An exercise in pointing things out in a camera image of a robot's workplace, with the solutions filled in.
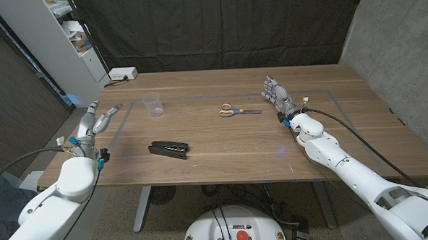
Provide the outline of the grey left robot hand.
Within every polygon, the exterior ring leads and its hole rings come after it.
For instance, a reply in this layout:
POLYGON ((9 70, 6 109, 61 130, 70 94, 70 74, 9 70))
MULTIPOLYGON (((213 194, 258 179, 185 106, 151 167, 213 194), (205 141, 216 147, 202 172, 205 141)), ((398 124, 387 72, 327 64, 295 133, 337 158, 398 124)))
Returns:
POLYGON ((97 118, 95 111, 99 105, 99 100, 94 100, 87 108, 85 115, 80 119, 77 127, 75 141, 70 148, 70 158, 83 157, 95 159, 95 136, 106 131, 111 118, 122 108, 122 104, 117 104, 107 112, 97 118))

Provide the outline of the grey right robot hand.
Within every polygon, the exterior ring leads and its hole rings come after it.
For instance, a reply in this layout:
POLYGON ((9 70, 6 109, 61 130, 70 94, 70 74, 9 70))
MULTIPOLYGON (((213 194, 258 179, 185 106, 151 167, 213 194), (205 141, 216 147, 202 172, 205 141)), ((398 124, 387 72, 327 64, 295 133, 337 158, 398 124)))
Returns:
POLYGON ((279 116, 285 118, 293 118, 294 115, 300 112, 297 108, 294 99, 290 93, 280 85, 277 80, 267 75, 267 80, 264 81, 264 91, 262 96, 269 100, 274 106, 279 116))

